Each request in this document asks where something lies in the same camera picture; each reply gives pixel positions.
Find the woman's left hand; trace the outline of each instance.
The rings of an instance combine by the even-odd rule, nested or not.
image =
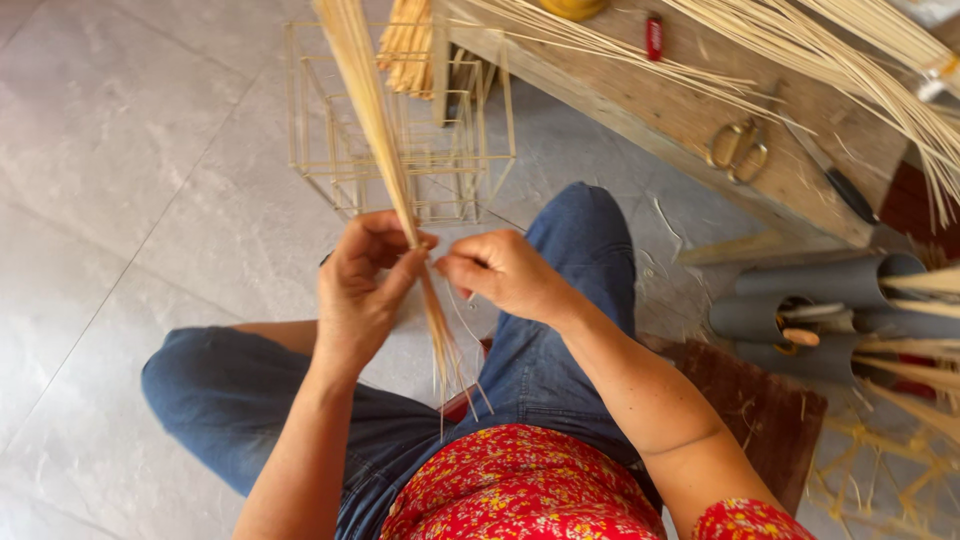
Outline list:
[[[320,301],[314,364],[331,376],[356,383],[364,366],[390,334],[396,311],[417,281],[437,236],[418,231],[426,248],[410,250],[393,210],[359,215],[320,268]],[[390,269],[383,283],[381,268]]]

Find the red lighter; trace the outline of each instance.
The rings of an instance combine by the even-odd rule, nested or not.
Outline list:
[[[647,58],[660,61],[663,56],[663,21],[656,13],[647,17]]]

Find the gray pvc pipe holder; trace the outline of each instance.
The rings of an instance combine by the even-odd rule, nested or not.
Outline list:
[[[854,308],[889,307],[877,280],[925,271],[924,264],[912,255],[872,255],[824,264],[748,270],[736,279],[734,288],[738,296],[796,294],[816,304],[843,302]]]
[[[895,374],[852,361],[853,351],[863,339],[864,336],[856,334],[822,335],[820,345],[800,347],[792,356],[781,353],[769,344],[738,341],[735,347],[740,359],[771,373],[857,387],[860,382],[856,377],[863,377],[881,386],[890,386],[897,379]],[[897,360],[896,355],[871,353],[870,356]]]
[[[858,332],[875,332],[886,338],[955,339],[960,337],[960,319],[889,307],[859,310],[853,317],[853,327]]]
[[[721,298],[710,307],[710,329],[728,339],[756,343],[789,343],[777,324],[777,311],[787,303],[793,306],[811,304],[806,298],[792,294]]]

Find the woman's right hand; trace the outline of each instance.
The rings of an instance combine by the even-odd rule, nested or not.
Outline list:
[[[555,326],[578,296],[520,233],[502,229],[457,240],[437,270],[468,297],[472,292],[504,311]]]

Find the hand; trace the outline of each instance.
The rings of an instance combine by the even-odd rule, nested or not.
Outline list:
[[[512,315],[551,326],[576,295],[526,238],[509,229],[457,240],[436,268],[460,296],[477,292]]]
[[[316,362],[356,382],[394,327],[396,310],[416,282],[437,236],[418,231],[425,248],[410,250],[393,210],[359,215],[320,268]],[[389,268],[378,284],[376,275]]]

